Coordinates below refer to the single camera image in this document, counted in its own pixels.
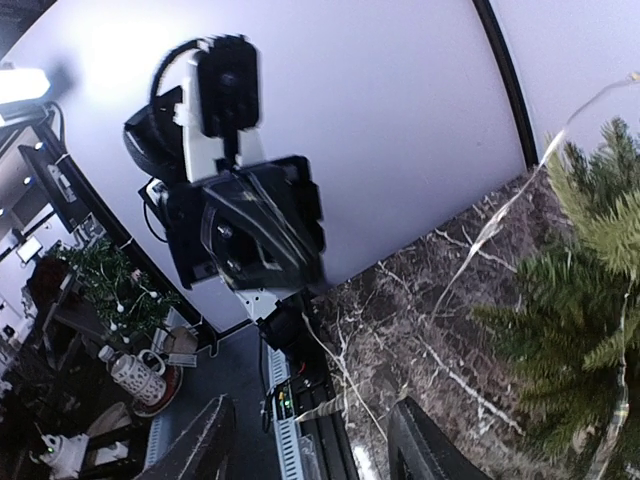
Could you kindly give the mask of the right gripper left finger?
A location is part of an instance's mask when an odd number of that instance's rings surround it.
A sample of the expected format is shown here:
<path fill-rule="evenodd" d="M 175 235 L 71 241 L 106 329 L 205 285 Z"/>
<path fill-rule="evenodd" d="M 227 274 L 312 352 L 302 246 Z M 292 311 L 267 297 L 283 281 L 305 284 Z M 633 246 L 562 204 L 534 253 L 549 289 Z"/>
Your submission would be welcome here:
<path fill-rule="evenodd" d="M 212 399 L 153 465 L 135 480 L 232 478 L 236 413 L 228 395 Z"/>

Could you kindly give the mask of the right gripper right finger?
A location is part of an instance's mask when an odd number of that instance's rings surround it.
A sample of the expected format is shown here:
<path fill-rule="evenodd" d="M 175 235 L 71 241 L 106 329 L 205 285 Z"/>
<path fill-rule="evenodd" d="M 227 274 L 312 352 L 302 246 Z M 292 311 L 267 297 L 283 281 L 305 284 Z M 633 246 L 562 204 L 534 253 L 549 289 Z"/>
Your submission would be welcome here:
<path fill-rule="evenodd" d="M 391 479 L 490 479 L 411 397 L 399 400 L 390 410 L 387 439 Z"/>

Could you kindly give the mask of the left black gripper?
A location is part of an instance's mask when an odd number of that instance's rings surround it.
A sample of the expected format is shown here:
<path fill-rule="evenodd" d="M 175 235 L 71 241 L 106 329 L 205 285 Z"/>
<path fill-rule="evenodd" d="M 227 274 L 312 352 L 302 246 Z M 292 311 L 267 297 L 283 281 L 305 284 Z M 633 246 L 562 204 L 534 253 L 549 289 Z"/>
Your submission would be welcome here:
<path fill-rule="evenodd" d="M 298 290 L 324 278 L 318 185 L 304 156 L 243 167 L 164 195 L 181 285 L 220 276 L 233 291 Z"/>

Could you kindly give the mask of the small green christmas tree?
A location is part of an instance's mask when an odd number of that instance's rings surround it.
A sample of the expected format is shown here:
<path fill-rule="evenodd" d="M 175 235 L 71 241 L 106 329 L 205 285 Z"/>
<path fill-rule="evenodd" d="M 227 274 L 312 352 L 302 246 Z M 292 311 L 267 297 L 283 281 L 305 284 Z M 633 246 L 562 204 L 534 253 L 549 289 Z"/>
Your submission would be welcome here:
<path fill-rule="evenodd" d="M 571 229 L 520 261 L 521 304 L 474 317 L 518 382 L 527 449 L 576 478 L 596 465 L 626 479 L 639 469 L 639 137 L 617 117 L 601 134 L 548 161 Z"/>

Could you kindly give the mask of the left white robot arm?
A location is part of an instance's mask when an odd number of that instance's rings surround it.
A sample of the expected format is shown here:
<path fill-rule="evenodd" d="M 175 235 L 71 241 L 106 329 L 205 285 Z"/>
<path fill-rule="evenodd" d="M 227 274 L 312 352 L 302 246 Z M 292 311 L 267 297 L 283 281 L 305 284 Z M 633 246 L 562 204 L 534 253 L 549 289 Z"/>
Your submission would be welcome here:
<path fill-rule="evenodd" d="M 219 277 L 261 337 L 302 375 L 320 368 L 310 291 L 325 280 L 325 233 L 311 162 L 292 155 L 161 184 L 152 210 L 182 286 Z"/>

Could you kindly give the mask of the white perforated lantern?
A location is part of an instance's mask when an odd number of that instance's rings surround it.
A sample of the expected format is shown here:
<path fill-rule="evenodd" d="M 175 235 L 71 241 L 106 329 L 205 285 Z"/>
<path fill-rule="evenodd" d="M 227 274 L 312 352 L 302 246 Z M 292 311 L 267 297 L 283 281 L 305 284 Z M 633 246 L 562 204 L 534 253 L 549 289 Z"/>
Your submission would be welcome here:
<path fill-rule="evenodd" d="M 137 355 L 119 355 L 109 373 L 134 399 L 151 407 L 158 404 L 166 393 L 165 371 L 164 360 L 152 350 L 144 349 Z"/>

